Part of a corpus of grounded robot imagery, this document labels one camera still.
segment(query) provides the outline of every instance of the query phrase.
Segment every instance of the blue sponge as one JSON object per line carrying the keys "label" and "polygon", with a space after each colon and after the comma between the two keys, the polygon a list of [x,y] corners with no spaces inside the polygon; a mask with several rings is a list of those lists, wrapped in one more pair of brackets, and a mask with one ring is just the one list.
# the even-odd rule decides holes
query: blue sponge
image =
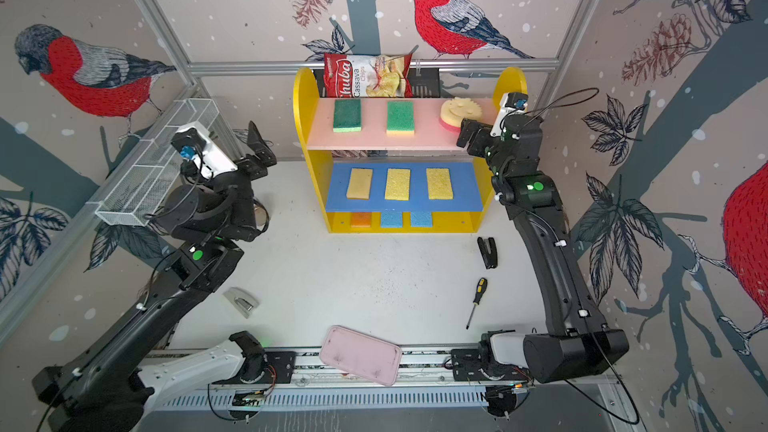
{"label": "blue sponge", "polygon": [[402,212],[382,212],[382,228],[402,228]]}
{"label": "blue sponge", "polygon": [[431,227],[431,212],[411,212],[411,227]]}

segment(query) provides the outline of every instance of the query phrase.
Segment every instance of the toy shelf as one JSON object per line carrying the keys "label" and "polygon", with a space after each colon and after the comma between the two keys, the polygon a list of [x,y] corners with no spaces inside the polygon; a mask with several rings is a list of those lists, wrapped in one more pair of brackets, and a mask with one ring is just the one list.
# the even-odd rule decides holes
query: toy shelf
{"label": "toy shelf", "polygon": [[[506,92],[528,93],[525,76],[520,69],[508,68],[498,78],[492,99],[475,100],[483,109],[483,121],[493,123]],[[440,106],[446,99],[405,99],[413,102],[416,133],[414,136],[387,136],[386,103],[391,99],[362,99],[362,130],[334,133],[333,103],[321,99],[312,71],[299,70],[293,84],[293,118],[306,166],[320,201],[320,210],[331,233],[474,233],[493,200],[491,172],[482,158],[455,162],[390,162],[367,161],[334,163],[331,150],[446,150],[456,151],[457,135],[439,124]],[[350,169],[374,168],[369,200],[346,198]],[[428,200],[427,167],[450,168],[454,199]],[[384,184],[388,168],[410,168],[410,200],[384,200]],[[381,212],[402,212],[402,228],[381,228]],[[370,212],[369,227],[352,227],[353,212]],[[411,226],[410,212],[431,212],[432,226]]]}

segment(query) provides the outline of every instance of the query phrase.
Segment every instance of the bird illustration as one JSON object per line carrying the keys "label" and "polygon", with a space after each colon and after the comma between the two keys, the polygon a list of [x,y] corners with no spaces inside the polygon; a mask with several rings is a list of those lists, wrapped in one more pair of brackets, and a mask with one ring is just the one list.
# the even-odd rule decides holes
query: bird illustration
{"label": "bird illustration", "polygon": [[413,0],[416,30],[440,57],[446,53],[469,58],[476,50],[502,49],[518,57],[531,56],[515,49],[509,39],[494,28],[485,12],[469,0]]}
{"label": "bird illustration", "polygon": [[145,102],[152,103],[149,91],[161,74],[176,70],[114,47],[72,39],[45,24],[24,29],[14,48],[24,72],[40,72],[73,106],[94,116],[125,117],[128,133],[120,142],[138,137],[130,131],[130,114]]}
{"label": "bird illustration", "polygon": [[728,323],[744,340],[744,349],[736,352],[750,355],[750,339],[768,329],[768,163],[742,182],[728,197],[723,212],[725,260],[715,260],[699,254],[692,237],[681,235],[696,255],[696,265],[688,272],[699,270],[699,260],[724,268],[734,275],[747,295],[763,313],[760,322],[749,331],[742,331],[726,316]]}

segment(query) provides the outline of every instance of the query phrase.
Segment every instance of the bird head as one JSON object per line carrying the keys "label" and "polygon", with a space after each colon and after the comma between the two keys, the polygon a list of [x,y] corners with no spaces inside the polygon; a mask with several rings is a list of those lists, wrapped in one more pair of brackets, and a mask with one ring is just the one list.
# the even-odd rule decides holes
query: bird head
{"label": "bird head", "polygon": [[35,24],[22,30],[16,36],[13,46],[24,72],[53,72],[51,61],[48,60],[48,46],[62,36],[58,29],[45,24]]}

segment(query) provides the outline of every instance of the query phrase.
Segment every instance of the blue shelf board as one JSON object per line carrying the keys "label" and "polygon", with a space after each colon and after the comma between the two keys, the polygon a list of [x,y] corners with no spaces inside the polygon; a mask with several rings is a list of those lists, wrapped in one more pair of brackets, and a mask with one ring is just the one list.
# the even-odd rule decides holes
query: blue shelf board
{"label": "blue shelf board", "polygon": [[[353,168],[371,168],[371,194],[368,200],[347,198]],[[386,174],[389,168],[411,170],[409,200],[385,200]],[[449,168],[453,200],[429,200],[428,168]],[[471,162],[341,162],[333,164],[326,212],[480,212],[482,200]]]}

